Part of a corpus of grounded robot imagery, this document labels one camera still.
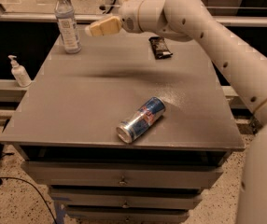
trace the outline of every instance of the plastic bottle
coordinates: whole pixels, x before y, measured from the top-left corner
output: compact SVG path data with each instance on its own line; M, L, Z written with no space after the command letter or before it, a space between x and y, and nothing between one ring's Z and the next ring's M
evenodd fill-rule
M30 85L32 81L25 68L14 60L16 59L16 56L10 55L8 56L8 58L11 60L12 64L12 75L15 77L16 81L18 81L19 85L21 87L26 87Z
M78 53L81 50L75 10L67 0L58 0L55 8L55 16L67 53Z

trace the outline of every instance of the speckled floor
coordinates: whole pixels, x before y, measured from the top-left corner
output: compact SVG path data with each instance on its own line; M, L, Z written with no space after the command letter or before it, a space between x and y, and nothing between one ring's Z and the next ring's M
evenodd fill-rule
M248 120L236 119L242 138L248 147L254 135L248 127ZM5 119L0 117L0 134L3 130ZM52 212L53 203L48 195L47 187L37 185L21 169L22 157L14 147L6 147L5 152L14 152L13 156L5 156L0 162L0 176L12 176L25 179L33 183L46 199ZM185 224L233 224L238 202L240 177L245 161L246 151L233 153L223 165L224 174L210 189L203 192L203 200L190 211L189 219ZM65 217L66 224L112 224L112 221L84 221ZM4 180L0 186L0 224L50 224L52 217L37 192L28 184L18 180Z

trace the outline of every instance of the blue soda can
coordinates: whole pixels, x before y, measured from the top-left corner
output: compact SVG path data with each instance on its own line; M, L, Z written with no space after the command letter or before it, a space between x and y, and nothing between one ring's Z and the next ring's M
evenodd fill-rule
M163 114L165 105L162 100L152 97L140 107L132 117L122 121L116 128L120 139L132 143Z

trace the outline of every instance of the table top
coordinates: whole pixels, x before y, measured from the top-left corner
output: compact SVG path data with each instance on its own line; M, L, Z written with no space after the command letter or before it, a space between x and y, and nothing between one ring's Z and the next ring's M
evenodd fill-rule
M58 38L1 135L3 144L180 150L242 150L214 68L195 41L166 39L173 57L155 60L154 34L88 37L66 54ZM119 123L156 96L166 112L131 144Z

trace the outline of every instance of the gray table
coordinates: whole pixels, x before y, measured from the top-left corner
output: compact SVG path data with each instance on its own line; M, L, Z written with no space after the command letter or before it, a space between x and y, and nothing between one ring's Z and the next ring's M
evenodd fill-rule
M155 220L160 213L160 220L183 221L190 203L194 207L221 175L221 164L244 149L209 58L194 41L166 40L173 57L155 60L148 42L153 34L95 38L83 28L78 54L66 54L58 39L1 142L15 146L24 170L49 185L55 201L77 205L67 208L72 217ZM152 96L166 103L162 119L132 144L123 143L116 126ZM173 178L163 181L167 175ZM84 194L97 187L97 195L116 198L105 210L97 207L99 196L86 202ZM152 188L167 190L169 201L175 189L189 204L162 208L166 200L159 194L151 204L133 201L141 191L138 200L150 200ZM68 202L71 196L80 198ZM134 208L125 211L129 197Z

